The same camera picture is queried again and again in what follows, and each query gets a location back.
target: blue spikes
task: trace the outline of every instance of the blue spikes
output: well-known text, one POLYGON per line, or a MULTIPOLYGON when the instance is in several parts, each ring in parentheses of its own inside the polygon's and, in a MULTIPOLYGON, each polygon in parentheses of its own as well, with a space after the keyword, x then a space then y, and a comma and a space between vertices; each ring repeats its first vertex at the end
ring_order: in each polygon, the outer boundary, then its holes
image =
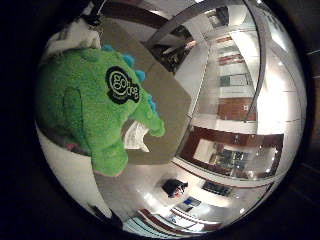
POLYGON ((103 45, 103 46, 101 47, 101 49, 102 49, 103 51, 106 51, 106 52, 114 51, 113 47, 112 47, 111 45, 108 45, 108 44, 103 45))
POLYGON ((122 57, 123 60, 129 65, 129 67, 133 67, 135 60, 131 55, 123 54, 122 57))
POLYGON ((152 100, 152 96, 151 96, 151 95, 148 96, 148 103, 149 103, 152 111, 155 112, 155 113, 158 113, 158 112, 157 112, 157 105, 156 105, 156 103, 152 100))
POLYGON ((144 71, 136 70, 135 72, 140 82, 143 82, 146 79, 146 73, 144 71))

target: stuffed dinosaur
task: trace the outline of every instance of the stuffed dinosaur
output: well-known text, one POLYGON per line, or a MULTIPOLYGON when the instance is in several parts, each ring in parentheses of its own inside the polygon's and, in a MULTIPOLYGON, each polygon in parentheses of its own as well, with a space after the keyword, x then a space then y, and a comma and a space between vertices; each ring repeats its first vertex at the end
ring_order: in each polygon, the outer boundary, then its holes
POLYGON ((67 50, 39 71, 37 122, 79 145, 91 155, 93 169, 107 176, 128 162, 121 140, 128 119, 144 124, 152 136, 165 133, 152 96, 141 86, 145 73, 133 65, 133 57, 105 45, 67 50))

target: black circular logo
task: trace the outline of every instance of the black circular logo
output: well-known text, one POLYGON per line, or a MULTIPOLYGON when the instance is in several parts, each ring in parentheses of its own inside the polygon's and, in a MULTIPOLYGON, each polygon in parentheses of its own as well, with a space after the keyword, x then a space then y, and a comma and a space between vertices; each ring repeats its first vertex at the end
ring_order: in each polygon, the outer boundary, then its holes
POLYGON ((128 74, 120 67, 111 67, 106 73, 109 87, 108 96, 118 104, 123 104, 129 99, 139 101, 139 85, 132 82, 128 74))

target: white tag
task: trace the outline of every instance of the white tag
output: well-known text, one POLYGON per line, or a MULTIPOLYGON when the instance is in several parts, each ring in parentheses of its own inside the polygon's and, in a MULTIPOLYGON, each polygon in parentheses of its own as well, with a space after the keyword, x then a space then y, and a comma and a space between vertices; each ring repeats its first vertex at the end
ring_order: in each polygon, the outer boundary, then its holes
POLYGON ((124 136, 124 148, 141 149, 143 152, 150 152, 143 142, 144 135, 146 135, 148 131, 149 129, 145 125, 135 121, 124 136))

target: person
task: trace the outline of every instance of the person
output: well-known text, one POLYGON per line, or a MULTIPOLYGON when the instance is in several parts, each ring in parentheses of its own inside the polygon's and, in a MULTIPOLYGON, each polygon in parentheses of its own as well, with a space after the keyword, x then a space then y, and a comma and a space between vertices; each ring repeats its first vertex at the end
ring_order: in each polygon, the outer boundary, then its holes
POLYGON ((181 197, 188 183, 183 183, 177 179, 168 179, 162 189, 168 194, 169 198, 181 197))

